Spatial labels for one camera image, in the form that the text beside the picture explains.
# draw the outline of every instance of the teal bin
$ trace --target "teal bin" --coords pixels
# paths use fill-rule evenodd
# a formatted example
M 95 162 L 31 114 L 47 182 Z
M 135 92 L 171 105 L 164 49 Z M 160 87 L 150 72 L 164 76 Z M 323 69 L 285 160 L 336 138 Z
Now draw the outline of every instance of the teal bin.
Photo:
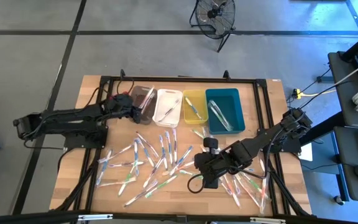
M 208 89 L 205 95 L 207 104 L 210 100 L 215 101 L 224 117 L 233 126 L 232 131 L 227 131 L 208 107 L 208 126 L 211 134 L 237 134 L 246 129 L 238 89 Z

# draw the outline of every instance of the yellow bin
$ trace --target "yellow bin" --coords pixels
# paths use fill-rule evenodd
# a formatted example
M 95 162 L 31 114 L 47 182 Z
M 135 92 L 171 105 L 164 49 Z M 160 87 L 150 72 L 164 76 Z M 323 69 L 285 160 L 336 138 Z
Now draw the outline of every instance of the yellow bin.
M 186 101 L 186 97 L 195 107 L 200 119 Z M 183 91 L 183 111 L 186 124 L 203 124 L 208 120 L 208 109 L 206 106 L 205 90 L 185 90 Z

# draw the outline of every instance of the chair wheel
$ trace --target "chair wheel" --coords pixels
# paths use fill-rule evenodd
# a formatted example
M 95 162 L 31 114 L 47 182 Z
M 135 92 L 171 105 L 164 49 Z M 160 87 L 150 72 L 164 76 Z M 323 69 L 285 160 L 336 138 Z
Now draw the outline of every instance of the chair wheel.
M 342 201 L 340 196 L 335 196 L 334 197 L 334 201 L 338 204 L 338 205 L 344 205 L 345 202 Z

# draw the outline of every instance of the wooden tabletop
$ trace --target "wooden tabletop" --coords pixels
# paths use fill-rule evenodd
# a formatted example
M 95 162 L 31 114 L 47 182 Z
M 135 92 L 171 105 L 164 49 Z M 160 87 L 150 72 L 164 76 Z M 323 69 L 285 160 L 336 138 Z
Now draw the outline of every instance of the wooden tabletop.
M 84 76 L 83 83 L 78 95 L 76 108 L 82 108 L 89 100 L 93 90 L 99 86 L 100 76 L 88 75 Z M 113 93 L 116 92 L 116 85 L 114 83 Z M 219 146 L 224 148 L 232 144 L 236 140 L 244 138 L 253 138 L 256 136 L 258 129 L 258 117 L 255 108 L 254 91 L 251 84 L 244 83 L 188 83 L 188 82 L 135 82 L 139 86 L 152 86 L 156 89 L 165 88 L 171 90 L 205 90 L 208 88 L 237 88 L 239 90 L 242 112 L 246 124 L 246 130 L 239 134 L 219 135 L 215 136 L 219 140 Z M 131 82 L 122 82 L 119 86 L 120 91 L 128 90 Z M 282 114 L 287 110 L 285 103 L 285 96 L 281 80 L 267 80 L 268 93 L 272 108 L 274 123 L 280 122 Z M 260 92 L 260 100 L 262 104 L 262 111 L 264 114 L 264 123 L 267 128 L 267 115 L 264 107 L 264 99 L 262 89 Z M 193 146 L 191 154 L 187 157 L 185 162 L 190 162 L 196 153 L 201 152 L 200 146 L 202 139 L 191 132 L 191 129 L 197 129 L 202 132 L 202 125 L 186 124 L 183 119 L 183 109 L 181 109 L 181 119 L 177 126 L 178 136 L 178 157 Z M 104 157 L 110 149 L 115 152 L 120 151 L 124 147 L 131 144 L 135 137 L 135 131 L 138 131 L 148 140 L 156 151 L 161 155 L 160 142 L 158 136 L 163 135 L 165 130 L 170 132 L 172 138 L 172 129 L 158 127 L 154 122 L 149 125 L 135 124 L 128 119 L 110 119 L 108 121 L 109 134 L 106 142 L 106 147 L 103 149 L 101 157 Z M 55 189 L 53 191 L 50 208 L 56 208 L 73 190 L 78 182 L 81 165 L 83 162 L 84 149 L 74 149 L 68 153 L 62 160 L 60 172 L 58 173 Z M 308 195 L 306 192 L 305 181 L 303 180 L 302 169 L 299 160 L 292 154 L 281 153 L 281 161 L 284 172 L 285 183 L 296 201 L 302 206 L 304 210 L 311 213 Z M 115 157 L 109 163 L 118 164 L 124 161 L 134 160 L 134 150 Z M 149 176 L 152 167 L 146 161 L 146 156 L 141 147 L 139 147 L 139 160 L 145 161 L 145 164 L 139 166 L 140 175 L 135 182 L 129 183 L 123 194 L 118 197 L 118 191 L 121 185 L 112 185 L 106 187 L 95 188 L 93 195 L 93 202 L 91 210 L 93 212 L 111 212 L 111 213 L 154 213 L 154 214 L 187 214 L 187 215 L 258 215 L 259 208 L 252 201 L 250 196 L 241 189 L 239 200 L 241 208 L 237 207 L 234 200 L 226 191 L 219 186 L 218 189 L 204 189 L 199 194 L 193 194 L 187 189 L 187 182 L 189 175 L 178 174 L 178 177 L 171 183 L 167 184 L 161 189 L 158 189 L 149 198 L 142 197 L 134 202 L 129 207 L 124 208 L 123 205 L 132 197 L 136 196 L 142 191 L 143 183 Z M 250 168 L 253 168 L 257 174 L 263 174 L 260 168 L 259 160 L 254 159 Z M 130 167 L 107 168 L 105 171 L 102 183 L 122 181 L 130 171 Z M 158 168 L 154 178 L 158 183 L 162 183 L 168 179 L 168 176 L 162 176 L 165 171 L 164 166 Z M 198 173 L 194 167 L 190 167 L 187 171 Z M 259 185 L 261 180 L 254 179 Z M 198 189 L 201 186 L 201 181 L 196 179 L 192 183 L 193 189 Z M 282 200 L 279 188 L 276 186 L 276 197 L 278 202 L 278 211 L 283 213 Z M 88 186 L 86 185 L 81 198 L 81 208 L 85 207 L 86 193 Z M 270 203 L 267 203 L 266 214 L 271 215 L 272 209 Z

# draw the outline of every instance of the concrete floor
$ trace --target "concrete floor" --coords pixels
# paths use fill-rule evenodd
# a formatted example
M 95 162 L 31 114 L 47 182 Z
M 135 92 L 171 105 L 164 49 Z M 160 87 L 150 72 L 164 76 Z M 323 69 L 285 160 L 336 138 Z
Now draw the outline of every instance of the concrete floor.
M 190 30 L 193 3 L 88 1 L 80 30 Z M 0 1 L 0 29 L 70 30 L 79 5 L 79 0 Z M 237 30 L 358 30 L 341 1 L 249 0 L 236 1 L 236 9 Z M 229 70 L 233 78 L 282 79 L 289 94 L 328 69 L 328 52 L 346 50 L 357 40 L 340 36 L 232 36 L 217 54 L 214 51 L 219 42 L 202 35 L 77 36 L 55 109 L 74 106 L 83 75 L 118 75 L 120 69 L 128 75 L 192 77 L 221 77 Z M 11 212 L 29 155 L 12 120 L 45 108 L 67 41 L 67 36 L 0 36 L 0 215 Z M 325 88 L 327 85 L 314 85 L 308 93 Z M 305 109 L 318 124 L 340 107 L 332 93 L 320 96 Z M 62 138 L 47 137 L 44 146 L 61 143 Z M 42 151 L 24 213 L 48 210 L 61 153 Z M 313 213 L 358 221 L 358 202 L 339 207 L 330 201 L 327 194 L 339 193 L 332 177 L 305 173 Z M 333 187 L 325 193 L 319 191 L 326 184 Z

